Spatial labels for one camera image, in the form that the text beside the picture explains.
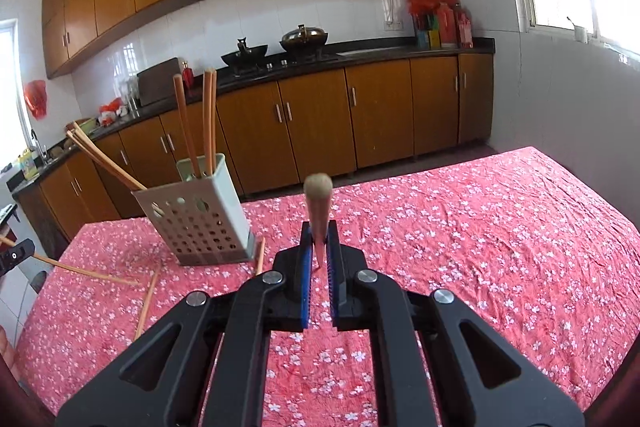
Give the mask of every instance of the table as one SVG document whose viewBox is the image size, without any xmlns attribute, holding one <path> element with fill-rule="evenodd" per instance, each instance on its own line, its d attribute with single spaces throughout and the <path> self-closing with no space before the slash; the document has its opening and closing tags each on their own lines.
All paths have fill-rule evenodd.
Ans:
<svg viewBox="0 0 640 427">
<path fill-rule="evenodd" d="M 302 196 L 247 203 L 273 255 L 295 245 Z M 533 148 L 338 188 L 343 243 L 412 291 L 447 287 L 585 409 L 639 331 L 640 235 L 590 188 Z M 145 327 L 188 292 L 236 290 L 252 264 L 180 267 L 146 219 L 86 225 L 63 260 L 139 287 L 55 269 L 18 344 L 28 384 L 53 411 L 125 349 L 151 272 Z M 333 330 L 326 270 L 312 276 L 310 328 L 274 333 L 264 425 L 376 424 L 369 339 Z"/>
</svg>

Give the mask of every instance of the black countertop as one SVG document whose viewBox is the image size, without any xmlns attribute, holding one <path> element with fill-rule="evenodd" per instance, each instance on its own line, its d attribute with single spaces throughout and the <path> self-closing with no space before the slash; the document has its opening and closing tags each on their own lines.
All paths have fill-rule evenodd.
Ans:
<svg viewBox="0 0 640 427">
<path fill-rule="evenodd" d="M 239 75 L 234 74 L 231 68 L 222 68 L 218 70 L 217 95 L 225 94 L 237 89 L 243 89 L 249 86 L 256 86 L 265 82 L 274 82 L 294 76 L 302 76 L 304 74 L 319 73 L 321 71 L 335 70 L 345 68 L 347 66 L 357 66 L 361 64 L 370 64 L 372 62 L 383 62 L 385 60 L 401 60 L 405 58 L 420 57 L 450 57 L 460 54 L 495 54 L 495 41 L 487 38 L 474 38 L 473 48 L 457 48 L 447 50 L 424 50 L 415 45 L 415 38 L 389 38 L 389 39 L 367 39 L 364 41 L 338 42 L 336 44 L 328 44 L 323 49 L 323 58 L 312 62 L 303 62 L 300 64 L 290 64 L 286 67 L 277 67 L 273 70 L 261 68 L 260 70 L 247 71 Z M 286 57 L 286 54 L 270 55 L 267 57 L 274 63 L 280 63 L 280 60 Z M 202 76 L 196 78 L 195 86 L 186 94 L 187 104 L 202 101 Z M 177 108 L 174 98 L 166 98 L 159 102 L 146 105 L 138 110 L 137 115 L 128 114 L 118 119 L 115 123 L 108 127 L 102 127 L 93 132 L 90 137 L 93 141 L 109 136 L 114 132 L 121 131 L 131 125 L 148 120 L 162 113 Z M 11 194 L 16 198 L 22 191 L 34 186 L 39 181 L 46 178 L 53 172 L 65 159 L 75 154 L 78 148 L 74 145 L 71 149 L 65 150 L 61 156 L 47 164 L 40 170 L 39 174 L 31 180 L 24 180 L 17 185 Z"/>
</svg>

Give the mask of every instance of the metal screw head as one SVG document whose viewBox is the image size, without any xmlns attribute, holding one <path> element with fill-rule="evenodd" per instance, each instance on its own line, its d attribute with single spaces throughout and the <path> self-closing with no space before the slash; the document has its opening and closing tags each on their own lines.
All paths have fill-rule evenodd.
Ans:
<svg viewBox="0 0 640 427">
<path fill-rule="evenodd" d="M 202 306 L 205 302 L 207 302 L 207 294 L 204 292 L 191 292 L 187 295 L 187 304 L 194 308 Z"/>
<path fill-rule="evenodd" d="M 449 290 L 440 288 L 433 292 L 433 298 L 440 304 L 451 304 L 455 297 Z"/>
<path fill-rule="evenodd" d="M 360 270 L 358 272 L 358 279 L 362 282 L 375 282 L 378 280 L 378 274 L 373 270 Z"/>
<path fill-rule="evenodd" d="M 282 282 L 282 273 L 271 270 L 262 274 L 262 282 L 265 284 L 278 284 Z"/>
</svg>

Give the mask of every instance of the floor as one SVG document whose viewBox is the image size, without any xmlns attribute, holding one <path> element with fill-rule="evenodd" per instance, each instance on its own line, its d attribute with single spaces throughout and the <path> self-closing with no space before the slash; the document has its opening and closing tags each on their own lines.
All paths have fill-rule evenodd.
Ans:
<svg viewBox="0 0 640 427">
<path fill-rule="evenodd" d="M 373 180 L 381 180 L 393 176 L 402 176 L 403 174 L 411 174 L 412 172 L 422 172 L 431 169 L 437 169 L 447 165 L 455 165 L 456 163 L 468 162 L 478 158 L 484 158 L 497 154 L 497 152 L 484 143 L 474 143 L 465 146 L 455 147 L 446 151 L 424 154 L 422 156 L 414 156 L 404 160 L 376 165 L 359 169 L 353 174 L 345 174 L 334 178 L 334 187 L 343 187 L 345 185 L 355 185 L 358 183 L 370 182 Z M 302 184 L 291 185 L 290 187 L 277 188 L 268 190 L 258 194 L 246 194 L 241 197 L 242 202 L 265 200 L 268 198 L 279 198 L 281 196 L 290 196 L 292 194 L 301 194 Z"/>
</svg>

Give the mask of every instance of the electrical outlet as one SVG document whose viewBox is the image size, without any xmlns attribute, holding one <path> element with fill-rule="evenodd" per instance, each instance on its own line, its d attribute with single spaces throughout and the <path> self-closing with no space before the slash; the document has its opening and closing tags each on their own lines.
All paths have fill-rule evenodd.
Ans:
<svg viewBox="0 0 640 427">
<path fill-rule="evenodd" d="M 385 32 L 401 32 L 402 21 L 385 21 Z"/>
</svg>

